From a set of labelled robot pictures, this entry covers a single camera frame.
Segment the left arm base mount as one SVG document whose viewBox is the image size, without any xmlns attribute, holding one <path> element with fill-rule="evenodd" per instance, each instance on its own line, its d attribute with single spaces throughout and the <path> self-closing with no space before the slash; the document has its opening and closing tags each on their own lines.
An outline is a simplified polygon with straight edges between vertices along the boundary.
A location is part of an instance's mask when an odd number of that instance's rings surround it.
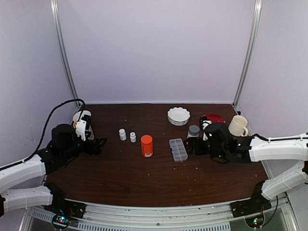
<svg viewBox="0 0 308 231">
<path fill-rule="evenodd" d="M 54 183 L 44 184 L 52 196 L 51 203 L 44 205 L 44 209 L 67 218 L 70 221 L 83 218 L 86 211 L 86 204 L 81 202 L 70 201 L 66 199 L 65 192 Z"/>
</svg>

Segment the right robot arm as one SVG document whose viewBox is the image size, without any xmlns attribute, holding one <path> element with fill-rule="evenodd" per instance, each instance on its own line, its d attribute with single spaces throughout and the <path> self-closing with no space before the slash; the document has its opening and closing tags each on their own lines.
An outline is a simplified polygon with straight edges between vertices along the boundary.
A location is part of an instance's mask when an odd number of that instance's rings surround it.
<svg viewBox="0 0 308 231">
<path fill-rule="evenodd" d="M 255 186 L 247 209 L 257 212 L 265 203 L 279 194 L 308 182 L 308 135 L 284 138 L 264 138 L 253 136 L 231 138 L 214 133 L 201 137 L 188 137 L 184 147 L 189 154 L 209 155 L 220 164 L 250 164 L 265 160 L 296 160 L 297 163 L 278 176 L 262 181 Z"/>
</svg>

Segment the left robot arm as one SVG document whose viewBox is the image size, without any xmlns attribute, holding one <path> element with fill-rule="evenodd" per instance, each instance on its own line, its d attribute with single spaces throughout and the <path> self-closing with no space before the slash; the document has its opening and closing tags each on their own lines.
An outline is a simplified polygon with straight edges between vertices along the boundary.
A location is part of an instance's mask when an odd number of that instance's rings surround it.
<svg viewBox="0 0 308 231">
<path fill-rule="evenodd" d="M 35 151 L 24 160 L 1 167 L 0 169 L 0 214 L 12 210 L 43 206 L 57 215 L 75 214 L 77 205 L 65 199 L 65 193 L 54 183 L 36 188 L 12 189 L 24 181 L 49 175 L 79 157 L 81 153 L 99 155 L 107 138 L 91 138 L 90 132 L 77 135 L 69 124 L 60 124 L 52 129 L 51 141 L 47 147 Z"/>
</svg>

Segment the grey capped white orange bottle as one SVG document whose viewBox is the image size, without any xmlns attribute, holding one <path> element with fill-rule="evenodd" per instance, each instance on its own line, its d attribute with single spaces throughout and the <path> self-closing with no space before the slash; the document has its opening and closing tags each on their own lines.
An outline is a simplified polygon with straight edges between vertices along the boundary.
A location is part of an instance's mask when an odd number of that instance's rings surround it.
<svg viewBox="0 0 308 231">
<path fill-rule="evenodd" d="M 199 137 L 200 128 L 197 125 L 189 126 L 187 137 Z"/>
</svg>

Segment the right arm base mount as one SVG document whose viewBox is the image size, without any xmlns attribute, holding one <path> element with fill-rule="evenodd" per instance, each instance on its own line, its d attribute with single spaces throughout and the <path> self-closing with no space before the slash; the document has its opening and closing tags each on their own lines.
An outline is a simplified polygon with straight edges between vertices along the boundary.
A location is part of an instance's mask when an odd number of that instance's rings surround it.
<svg viewBox="0 0 308 231">
<path fill-rule="evenodd" d="M 262 196 L 262 186 L 265 181 L 257 183 L 249 199 L 230 203 L 231 212 L 234 218 L 246 217 L 258 214 L 255 217 L 245 219 L 250 228 L 260 229 L 266 224 L 264 211 L 271 209 L 271 202 Z"/>
</svg>

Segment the clear plastic pill organizer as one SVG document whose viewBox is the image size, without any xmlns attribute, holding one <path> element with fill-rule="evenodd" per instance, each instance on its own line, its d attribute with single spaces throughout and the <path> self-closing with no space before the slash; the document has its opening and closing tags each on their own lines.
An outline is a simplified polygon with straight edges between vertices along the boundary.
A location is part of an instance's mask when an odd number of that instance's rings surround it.
<svg viewBox="0 0 308 231">
<path fill-rule="evenodd" d="M 169 146 L 175 162 L 183 162 L 187 160 L 188 155 L 181 138 L 170 139 Z"/>
</svg>

